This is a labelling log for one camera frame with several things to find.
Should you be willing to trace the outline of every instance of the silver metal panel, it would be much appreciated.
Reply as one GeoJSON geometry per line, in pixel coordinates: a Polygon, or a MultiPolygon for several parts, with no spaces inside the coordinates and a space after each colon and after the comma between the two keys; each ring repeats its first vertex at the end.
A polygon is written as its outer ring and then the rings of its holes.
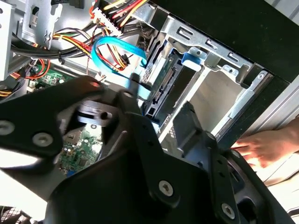
{"type": "Polygon", "coordinates": [[[58,4],[54,14],[51,14],[51,1],[27,0],[23,21],[22,38],[50,48],[55,22],[60,17],[62,5],[58,4]],[[39,7],[36,26],[31,23],[32,10],[39,7]]]}
{"type": "Polygon", "coordinates": [[[11,33],[13,28],[14,7],[3,1],[0,1],[0,80],[6,79],[8,76],[8,63],[10,57],[11,33]]]}
{"type": "Polygon", "coordinates": [[[172,114],[169,116],[168,119],[166,119],[164,124],[162,124],[162,126],[160,127],[160,129],[157,133],[160,143],[164,140],[165,136],[167,135],[167,133],[173,126],[173,120],[177,116],[177,114],[180,112],[183,105],[187,101],[191,100],[191,98],[194,96],[197,89],[205,81],[205,79],[210,71],[211,71],[210,69],[203,67],[201,69],[201,71],[195,73],[195,75],[193,76],[193,78],[191,79],[189,84],[184,89],[182,95],[177,100],[176,104],[174,105],[172,114]]]}
{"type": "Polygon", "coordinates": [[[211,71],[190,101],[202,128],[213,131],[242,90],[221,71],[211,71]]]}
{"type": "Polygon", "coordinates": [[[20,68],[24,67],[26,64],[28,64],[31,61],[30,57],[25,57],[25,56],[19,56],[16,55],[14,56],[8,65],[8,74],[11,74],[17,70],[19,70],[20,68]]]}
{"type": "Polygon", "coordinates": [[[221,130],[225,128],[225,126],[233,121],[236,115],[244,108],[248,102],[255,96],[255,94],[260,90],[260,86],[264,84],[267,80],[272,78],[272,74],[262,71],[259,75],[253,80],[251,86],[243,90],[241,94],[236,99],[234,105],[230,108],[227,114],[223,117],[223,119],[217,124],[217,126],[211,131],[211,133],[218,138],[221,136],[221,130]]]}
{"type": "Polygon", "coordinates": [[[298,0],[266,0],[283,15],[299,25],[299,1],[298,0]]]}
{"type": "Polygon", "coordinates": [[[246,134],[280,129],[299,114],[299,76],[265,110],[246,134]]]}
{"type": "Polygon", "coordinates": [[[296,12],[296,7],[299,5],[298,0],[280,0],[275,8],[283,15],[290,18],[293,12],[296,12]]]}
{"type": "Polygon", "coordinates": [[[190,47],[202,47],[238,68],[247,66],[247,70],[249,70],[249,68],[252,66],[251,62],[231,52],[229,49],[225,48],[219,43],[210,40],[207,36],[187,26],[183,22],[171,18],[170,16],[167,18],[164,26],[161,29],[161,32],[166,34],[166,39],[172,38],[190,47]]]}

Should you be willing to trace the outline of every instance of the screw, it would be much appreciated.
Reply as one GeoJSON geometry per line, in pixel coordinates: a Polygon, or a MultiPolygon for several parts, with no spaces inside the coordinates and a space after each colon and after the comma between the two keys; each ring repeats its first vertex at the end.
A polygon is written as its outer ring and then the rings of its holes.
{"type": "Polygon", "coordinates": [[[7,120],[0,120],[0,135],[8,135],[14,131],[14,124],[7,120]]]}
{"type": "Polygon", "coordinates": [[[232,150],[232,153],[233,153],[236,157],[238,157],[238,158],[240,157],[239,154],[238,154],[236,151],[232,150]]]}
{"type": "Polygon", "coordinates": [[[233,209],[228,205],[223,203],[221,205],[222,211],[224,212],[224,214],[227,215],[227,217],[229,217],[230,219],[235,219],[235,213],[233,211],[233,209]]]}
{"type": "Polygon", "coordinates": [[[168,183],[167,181],[160,181],[159,189],[163,194],[165,194],[168,197],[173,195],[172,185],[170,183],[168,183]]]}
{"type": "Polygon", "coordinates": [[[133,96],[132,96],[132,94],[131,93],[129,93],[129,92],[124,92],[124,95],[125,96],[127,96],[127,97],[130,97],[130,98],[132,98],[133,96]]]}
{"type": "Polygon", "coordinates": [[[53,138],[47,133],[40,132],[33,136],[32,141],[39,147],[47,147],[52,144],[53,138]]]}
{"type": "Polygon", "coordinates": [[[265,74],[261,73],[257,76],[258,79],[263,79],[265,77],[265,74]]]}

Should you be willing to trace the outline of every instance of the electronic component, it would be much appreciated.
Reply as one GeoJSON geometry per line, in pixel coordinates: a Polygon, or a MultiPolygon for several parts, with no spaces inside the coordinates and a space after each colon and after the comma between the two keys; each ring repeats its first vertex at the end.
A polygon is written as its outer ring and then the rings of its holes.
{"type": "Polygon", "coordinates": [[[82,131],[69,133],[58,158],[60,170],[69,176],[92,165],[96,162],[101,147],[100,126],[87,124],[82,131]]]}
{"type": "Polygon", "coordinates": [[[121,36],[122,32],[118,29],[118,27],[115,26],[109,18],[107,18],[102,10],[100,10],[100,2],[100,0],[97,1],[93,6],[94,21],[98,19],[100,23],[104,24],[106,28],[110,30],[111,36],[121,36]]]}
{"type": "Polygon", "coordinates": [[[156,114],[174,87],[174,83],[182,68],[181,56],[176,51],[173,51],[168,56],[167,61],[164,63],[163,68],[152,86],[151,96],[143,105],[145,116],[155,120],[156,114]]]}
{"type": "Polygon", "coordinates": [[[86,164],[86,162],[87,162],[87,160],[86,159],[80,159],[80,161],[79,161],[79,164],[78,164],[78,166],[81,166],[81,167],[83,167],[83,166],[85,166],[85,164],[86,164]]]}
{"type": "Polygon", "coordinates": [[[81,136],[81,132],[80,131],[77,131],[77,132],[74,132],[74,133],[70,133],[66,136],[65,138],[65,142],[68,142],[68,143],[71,143],[73,145],[76,145],[79,141],[79,138],[81,136]]]}
{"type": "Polygon", "coordinates": [[[38,79],[37,82],[39,84],[43,84],[45,87],[56,85],[58,83],[64,83],[67,80],[73,79],[72,77],[62,75],[54,70],[49,70],[45,76],[38,79]]]}

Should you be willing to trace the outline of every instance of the white connector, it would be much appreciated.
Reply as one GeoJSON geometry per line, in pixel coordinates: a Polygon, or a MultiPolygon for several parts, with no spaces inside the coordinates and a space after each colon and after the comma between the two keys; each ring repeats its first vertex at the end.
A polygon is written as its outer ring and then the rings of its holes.
{"type": "Polygon", "coordinates": [[[106,17],[106,15],[100,10],[100,9],[95,9],[93,10],[94,13],[94,21],[96,22],[96,20],[98,19],[100,21],[100,23],[103,23],[107,29],[110,30],[111,32],[111,36],[121,36],[122,32],[110,21],[109,18],[106,17]]]}

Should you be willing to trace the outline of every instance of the green circuit board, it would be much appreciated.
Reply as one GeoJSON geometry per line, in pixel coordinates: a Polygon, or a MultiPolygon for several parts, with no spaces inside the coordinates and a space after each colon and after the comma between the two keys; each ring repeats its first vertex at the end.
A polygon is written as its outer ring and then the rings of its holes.
{"type": "MultiPolygon", "coordinates": [[[[73,78],[54,70],[49,70],[44,77],[30,81],[29,86],[32,91],[37,91],[59,83],[64,83],[70,79],[73,78]]],[[[68,133],[64,138],[64,146],[58,158],[60,171],[66,176],[71,176],[92,165],[96,162],[101,147],[100,126],[87,124],[83,130],[68,133]]]]}
{"type": "Polygon", "coordinates": [[[56,85],[58,83],[64,83],[70,79],[72,79],[72,77],[64,76],[50,69],[44,77],[38,79],[37,81],[39,83],[44,83],[46,86],[47,85],[51,86],[51,85],[56,85]]]}
{"type": "Polygon", "coordinates": [[[101,127],[87,124],[82,131],[70,133],[58,158],[59,169],[71,176],[96,162],[102,147],[101,127]]]}

